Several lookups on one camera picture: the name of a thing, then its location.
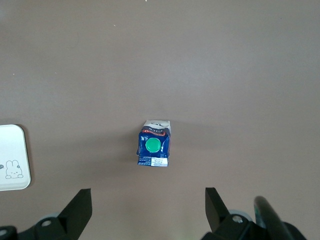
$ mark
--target white plastic lid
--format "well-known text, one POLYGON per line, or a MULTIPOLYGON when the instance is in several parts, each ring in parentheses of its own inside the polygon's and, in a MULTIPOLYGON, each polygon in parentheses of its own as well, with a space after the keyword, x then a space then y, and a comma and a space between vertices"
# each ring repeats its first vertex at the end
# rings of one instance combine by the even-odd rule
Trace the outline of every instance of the white plastic lid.
POLYGON ((30 182, 24 131, 17 125, 0 125, 0 191, 25 189, 30 182))

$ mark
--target screw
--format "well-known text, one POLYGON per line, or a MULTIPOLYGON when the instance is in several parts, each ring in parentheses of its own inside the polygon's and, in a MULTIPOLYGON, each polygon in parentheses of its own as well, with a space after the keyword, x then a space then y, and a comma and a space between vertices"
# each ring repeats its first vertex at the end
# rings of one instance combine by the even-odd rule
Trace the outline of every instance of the screw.
POLYGON ((4 236, 4 235, 6 235, 6 234, 7 234, 7 232, 8 232, 8 230, 7 230, 7 229, 2 229, 2 230, 0 230, 0 236, 4 236))
POLYGON ((242 218, 238 215, 234 215, 232 220, 238 224, 242 224, 244 221, 242 220, 242 218))
POLYGON ((49 226, 51 224, 51 221, 50 220, 47 220, 47 221, 44 221, 41 226, 42 227, 46 227, 46 226, 49 226))

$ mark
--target blue package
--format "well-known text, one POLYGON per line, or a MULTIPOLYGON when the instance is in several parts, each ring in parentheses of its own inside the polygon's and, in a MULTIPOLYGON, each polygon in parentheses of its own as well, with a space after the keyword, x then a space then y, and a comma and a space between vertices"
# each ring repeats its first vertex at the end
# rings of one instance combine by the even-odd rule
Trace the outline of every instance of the blue package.
POLYGON ((170 121, 147 120, 139 133, 138 165, 168 167, 170 121))

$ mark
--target bunny drawing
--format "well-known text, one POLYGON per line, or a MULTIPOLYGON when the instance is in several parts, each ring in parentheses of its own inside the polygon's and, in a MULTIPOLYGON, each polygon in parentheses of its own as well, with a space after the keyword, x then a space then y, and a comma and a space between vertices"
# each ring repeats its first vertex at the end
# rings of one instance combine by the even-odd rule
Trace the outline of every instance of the bunny drawing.
POLYGON ((6 179, 17 179, 23 177, 24 176, 22 175, 22 170, 17 160, 6 162, 6 179))

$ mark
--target white tray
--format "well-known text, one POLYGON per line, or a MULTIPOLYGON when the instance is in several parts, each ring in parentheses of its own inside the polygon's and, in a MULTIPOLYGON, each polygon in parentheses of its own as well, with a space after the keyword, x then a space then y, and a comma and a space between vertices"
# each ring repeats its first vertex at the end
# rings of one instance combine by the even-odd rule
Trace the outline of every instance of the white tray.
POLYGON ((25 189, 30 182, 24 131, 17 125, 0 125, 0 191, 25 189))

